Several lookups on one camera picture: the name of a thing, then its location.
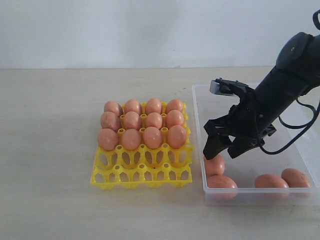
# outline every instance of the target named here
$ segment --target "transparent plastic box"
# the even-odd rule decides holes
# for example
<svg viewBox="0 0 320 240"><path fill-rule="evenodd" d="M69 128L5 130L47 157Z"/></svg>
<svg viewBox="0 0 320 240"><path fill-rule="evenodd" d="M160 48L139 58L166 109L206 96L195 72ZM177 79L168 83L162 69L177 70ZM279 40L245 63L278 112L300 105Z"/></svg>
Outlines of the transparent plastic box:
<svg viewBox="0 0 320 240"><path fill-rule="evenodd" d="M258 84L249 84L255 88ZM225 176L232 178L238 188L209 188L203 160L203 149L207 141L204 125L209 119L226 115L233 104L239 103L238 97L215 95L210 92L210 85L192 86L195 110L197 157L201 162L205 202L208 205L319 205L320 204L320 141L319 136L309 129L293 145L277 155L268 155L256 148L232 159L227 150L220 154L225 161ZM281 115L290 125L301 125L310 120L301 106L294 102ZM265 137L264 147L275 151L289 142L299 130L282 126L279 120L273 125L277 131ZM311 180L309 188L255 188L255 178L262 174L281 173L286 168L295 168L305 173ZM231 200L219 199L223 194L236 196ZM272 194L286 194L288 197L277 199Z"/></svg>

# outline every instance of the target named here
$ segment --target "wall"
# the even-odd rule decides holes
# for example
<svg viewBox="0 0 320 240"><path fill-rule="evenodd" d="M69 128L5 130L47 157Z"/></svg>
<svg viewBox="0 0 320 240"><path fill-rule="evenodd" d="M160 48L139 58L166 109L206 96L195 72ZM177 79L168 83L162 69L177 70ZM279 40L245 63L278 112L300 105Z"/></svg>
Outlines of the wall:
<svg viewBox="0 0 320 240"><path fill-rule="evenodd" d="M319 0L0 0L0 68L271 66Z"/></svg>

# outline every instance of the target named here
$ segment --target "brown egg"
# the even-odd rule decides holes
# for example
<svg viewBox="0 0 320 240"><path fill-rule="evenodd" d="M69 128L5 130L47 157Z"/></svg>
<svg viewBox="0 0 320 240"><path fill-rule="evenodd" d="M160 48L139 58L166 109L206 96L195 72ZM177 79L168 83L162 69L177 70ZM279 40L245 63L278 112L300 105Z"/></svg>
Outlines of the brown egg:
<svg viewBox="0 0 320 240"><path fill-rule="evenodd" d="M207 186L211 189L237 189L238 186L230 177L224 175L214 175L207 180ZM232 193L216 193L213 196L219 200L230 200L237 195L236 192Z"/></svg>
<svg viewBox="0 0 320 240"><path fill-rule="evenodd" d="M124 112L136 112L137 114L142 114L142 107L137 99L130 99L124 105Z"/></svg>
<svg viewBox="0 0 320 240"><path fill-rule="evenodd" d="M98 145L106 151L112 151L119 144L119 137L110 128L103 128L98 133Z"/></svg>
<svg viewBox="0 0 320 240"><path fill-rule="evenodd" d="M224 158L221 155L218 154L210 160L207 160L206 157L203 156L203 160L206 175L213 176L224 174L226 165Z"/></svg>
<svg viewBox="0 0 320 240"><path fill-rule="evenodd" d="M162 116L157 112L152 112L145 119L145 127L156 127L157 129L162 128L163 120Z"/></svg>
<svg viewBox="0 0 320 240"><path fill-rule="evenodd" d="M162 113L162 104L158 98L151 98L145 105L145 113Z"/></svg>
<svg viewBox="0 0 320 240"><path fill-rule="evenodd" d="M182 112L184 109L184 103L180 99L173 99L171 100L166 108L165 108L165 113L168 114L172 110L178 110L179 112Z"/></svg>
<svg viewBox="0 0 320 240"><path fill-rule="evenodd" d="M121 144L127 150L135 150L141 143L141 135L136 129L126 130L121 137Z"/></svg>
<svg viewBox="0 0 320 240"><path fill-rule="evenodd" d="M118 117L124 114L122 107L116 101L107 101L103 109L104 112L113 112Z"/></svg>
<svg viewBox="0 0 320 240"><path fill-rule="evenodd" d="M281 178L286 181L289 188L310 188L310 179L300 170L287 168L282 171ZM294 193L294 195L302 198L307 198L311 194L308 192Z"/></svg>
<svg viewBox="0 0 320 240"><path fill-rule="evenodd" d="M100 117L100 124L103 129L112 129L117 132L121 128L119 117L111 111L105 111Z"/></svg>
<svg viewBox="0 0 320 240"><path fill-rule="evenodd" d="M174 125L182 125L185 122L183 114L178 110L171 110L165 118L165 126L170 129Z"/></svg>
<svg viewBox="0 0 320 240"><path fill-rule="evenodd" d="M123 118L124 129L136 129L139 130L142 127L142 121L138 113L129 111Z"/></svg>
<svg viewBox="0 0 320 240"><path fill-rule="evenodd" d="M164 138L160 130L154 126L147 127L142 134L145 145L150 149L158 149L161 147Z"/></svg>
<svg viewBox="0 0 320 240"><path fill-rule="evenodd" d="M285 180L275 174L262 174L254 180L256 188L288 188ZM284 199L288 197L289 193L266 193L266 196L274 199Z"/></svg>
<svg viewBox="0 0 320 240"><path fill-rule="evenodd" d="M181 148L187 140L187 130L180 125L174 125L167 133L167 141L173 149Z"/></svg>

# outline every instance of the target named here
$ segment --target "egg tray compartment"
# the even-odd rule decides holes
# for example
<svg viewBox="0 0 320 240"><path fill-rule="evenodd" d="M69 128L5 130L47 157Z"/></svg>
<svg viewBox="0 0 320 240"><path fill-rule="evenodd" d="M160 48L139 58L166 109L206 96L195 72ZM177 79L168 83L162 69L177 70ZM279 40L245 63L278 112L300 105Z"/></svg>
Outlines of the egg tray compartment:
<svg viewBox="0 0 320 240"><path fill-rule="evenodd" d="M192 182L190 164L192 163L192 151L194 147L190 144L189 135L191 133L187 126L188 115L185 112L186 104L183 104L182 114L187 138L185 144L179 149L173 149L167 143L168 129L166 122L166 102L162 103L163 126L161 133L163 144L160 148L150 149L144 143L135 150L126 150L122 145L116 146L112 151L105 151L100 146L97 147L93 171L90 183L101 189L112 189L116 185L122 185L127 189L134 189L141 184L151 188L158 188L164 183L169 183L174 187L183 187ZM143 102L142 128L139 130L141 136L145 130L146 103ZM120 117L123 126L124 115ZM121 128L117 134L121 140L122 134L126 130Z"/></svg>

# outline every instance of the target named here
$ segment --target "yellow plastic egg tray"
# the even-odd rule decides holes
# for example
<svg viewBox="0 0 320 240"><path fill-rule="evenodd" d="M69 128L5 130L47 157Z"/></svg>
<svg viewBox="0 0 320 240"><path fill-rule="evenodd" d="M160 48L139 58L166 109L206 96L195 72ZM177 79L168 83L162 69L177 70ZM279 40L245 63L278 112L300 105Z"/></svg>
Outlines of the yellow plastic egg tray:
<svg viewBox="0 0 320 240"><path fill-rule="evenodd" d="M143 114L140 115L142 128L141 135L145 130L146 102L141 104ZM90 183L101 189L108 190L114 186L121 185L127 189L134 189L139 185L147 185L158 188L162 184L169 183L174 187L183 187L192 182L190 164L192 163L192 151L194 147L190 144L191 133L187 126L188 115L186 104L183 104L182 114L187 132L185 144L179 149L173 149L167 143L166 128L166 102L162 102L163 127L160 129L163 135L163 144L158 149L150 149L143 142L135 150L126 150L122 145L116 146L112 151L105 151L99 146L96 149ZM120 116L123 127L124 115ZM117 132L120 143L122 134L126 130L120 128Z"/></svg>

